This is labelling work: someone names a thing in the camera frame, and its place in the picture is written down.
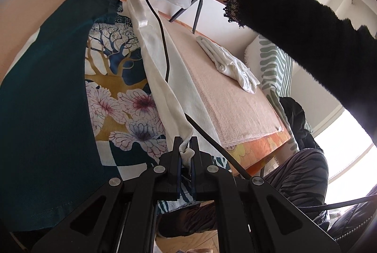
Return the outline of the right forearm black sleeve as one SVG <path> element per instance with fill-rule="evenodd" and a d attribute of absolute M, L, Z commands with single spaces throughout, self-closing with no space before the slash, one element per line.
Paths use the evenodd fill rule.
<path fill-rule="evenodd" d="M 272 41 L 376 139 L 376 39 L 317 0 L 217 0 L 231 22 Z"/>

